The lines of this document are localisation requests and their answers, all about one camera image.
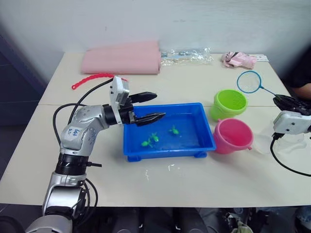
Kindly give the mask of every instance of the person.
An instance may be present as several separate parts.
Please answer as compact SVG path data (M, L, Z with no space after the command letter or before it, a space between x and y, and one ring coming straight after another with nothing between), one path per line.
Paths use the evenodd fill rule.
M287 74L285 84L303 100L311 100L311 44Z

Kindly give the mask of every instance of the white wall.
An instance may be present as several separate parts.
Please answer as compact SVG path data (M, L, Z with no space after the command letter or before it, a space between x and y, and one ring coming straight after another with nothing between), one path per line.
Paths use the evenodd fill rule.
M281 75L311 40L310 11L310 0L0 0L0 24L46 82L64 51L148 39L265 53Z

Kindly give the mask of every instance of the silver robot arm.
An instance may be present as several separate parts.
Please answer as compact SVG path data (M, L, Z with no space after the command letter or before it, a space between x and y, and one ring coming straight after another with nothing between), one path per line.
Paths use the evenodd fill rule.
M77 110L61 133L60 154L51 175L43 203L43 216L34 221L26 233L71 233L73 221L85 214L86 167L101 166L88 161L96 137L114 124L138 126L153 123L165 113L136 117L133 103L144 102L156 94L144 92L129 95L128 83L115 76L110 86L110 105L85 106Z

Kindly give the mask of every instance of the pink towel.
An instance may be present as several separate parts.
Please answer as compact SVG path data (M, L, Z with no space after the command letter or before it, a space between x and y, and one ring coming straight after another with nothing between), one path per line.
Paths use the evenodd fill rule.
M136 42L88 50L82 61L85 74L158 74L158 42Z

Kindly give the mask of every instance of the green plastic toy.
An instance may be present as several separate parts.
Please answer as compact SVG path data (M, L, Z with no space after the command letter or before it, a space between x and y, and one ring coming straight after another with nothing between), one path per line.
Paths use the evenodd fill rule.
M178 135L178 134L179 134L178 129L176 129L174 125L173 125L173 127L170 129L170 132L172 132L172 133L175 134L175 135Z
M150 146L150 147L152 148L152 144L151 144L150 138L148 139L148 141L142 142L142 143L141 143L141 146L142 146L142 147Z
M155 142L159 142L159 137L156 135L156 133L152 133L152 134L151 134L151 138L152 138Z

